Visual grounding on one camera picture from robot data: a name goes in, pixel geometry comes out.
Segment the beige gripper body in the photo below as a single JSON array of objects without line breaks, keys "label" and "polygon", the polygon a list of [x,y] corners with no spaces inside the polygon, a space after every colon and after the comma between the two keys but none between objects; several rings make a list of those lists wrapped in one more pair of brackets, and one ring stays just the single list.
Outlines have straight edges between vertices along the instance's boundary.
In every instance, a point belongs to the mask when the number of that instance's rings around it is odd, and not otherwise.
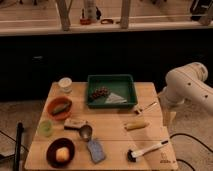
[{"label": "beige gripper body", "polygon": [[162,110],[163,125],[169,127],[176,116],[176,112],[173,110],[171,102],[166,98],[166,88],[158,93],[158,100]]}]

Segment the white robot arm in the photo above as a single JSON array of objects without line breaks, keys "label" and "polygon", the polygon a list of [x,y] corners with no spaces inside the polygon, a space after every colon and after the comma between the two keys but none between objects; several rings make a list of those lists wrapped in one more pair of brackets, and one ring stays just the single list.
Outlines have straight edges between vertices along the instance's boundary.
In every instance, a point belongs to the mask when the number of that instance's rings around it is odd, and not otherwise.
[{"label": "white robot arm", "polygon": [[213,88],[205,84],[207,77],[208,70],[200,62],[174,68],[166,74],[166,86],[158,94],[164,126],[172,123],[176,116],[174,108],[182,105],[186,99],[213,114]]}]

